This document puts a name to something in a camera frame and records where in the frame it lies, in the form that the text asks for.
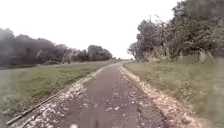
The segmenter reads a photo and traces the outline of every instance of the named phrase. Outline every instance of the white sky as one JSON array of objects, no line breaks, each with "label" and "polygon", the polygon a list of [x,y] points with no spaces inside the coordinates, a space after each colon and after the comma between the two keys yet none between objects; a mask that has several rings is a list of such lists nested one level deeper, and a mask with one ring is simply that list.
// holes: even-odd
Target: white sky
[{"label": "white sky", "polygon": [[90,44],[130,58],[137,26],[149,15],[173,17],[179,0],[0,0],[0,28],[85,49]]}]

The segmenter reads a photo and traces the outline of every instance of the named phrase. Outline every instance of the paved path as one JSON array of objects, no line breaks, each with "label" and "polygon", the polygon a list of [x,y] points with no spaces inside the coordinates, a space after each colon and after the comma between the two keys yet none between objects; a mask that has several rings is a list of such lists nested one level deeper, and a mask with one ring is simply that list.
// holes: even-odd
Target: paved path
[{"label": "paved path", "polygon": [[106,67],[82,87],[84,91],[49,106],[53,110],[39,113],[24,127],[166,128],[160,112],[121,71],[120,64]]}]

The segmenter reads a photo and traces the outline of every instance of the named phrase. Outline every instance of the grassy field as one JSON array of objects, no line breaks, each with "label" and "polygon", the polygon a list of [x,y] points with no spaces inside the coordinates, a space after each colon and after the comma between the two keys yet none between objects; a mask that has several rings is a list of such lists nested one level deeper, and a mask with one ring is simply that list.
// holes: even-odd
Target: grassy field
[{"label": "grassy field", "polygon": [[224,127],[224,64],[127,63],[129,71]]},{"label": "grassy field", "polygon": [[0,111],[14,116],[90,72],[117,62],[89,62],[0,70]]}]

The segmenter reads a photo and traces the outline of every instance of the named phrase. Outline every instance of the grass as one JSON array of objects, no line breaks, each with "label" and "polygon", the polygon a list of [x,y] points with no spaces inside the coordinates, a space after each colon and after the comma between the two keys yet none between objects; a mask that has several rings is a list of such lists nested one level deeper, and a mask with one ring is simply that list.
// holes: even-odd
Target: grass
[{"label": "grass", "polygon": [[0,71],[0,111],[11,117],[117,61],[75,63]]},{"label": "grass", "polygon": [[214,127],[224,127],[224,65],[127,63],[129,71],[190,107]]}]

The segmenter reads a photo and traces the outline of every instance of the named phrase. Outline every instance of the tree trunk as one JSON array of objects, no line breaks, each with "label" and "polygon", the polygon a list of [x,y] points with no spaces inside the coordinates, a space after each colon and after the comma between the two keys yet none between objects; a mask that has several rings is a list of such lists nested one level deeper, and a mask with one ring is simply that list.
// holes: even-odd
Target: tree trunk
[{"label": "tree trunk", "polygon": [[206,60],[206,53],[204,49],[199,52],[199,62],[204,63]]}]

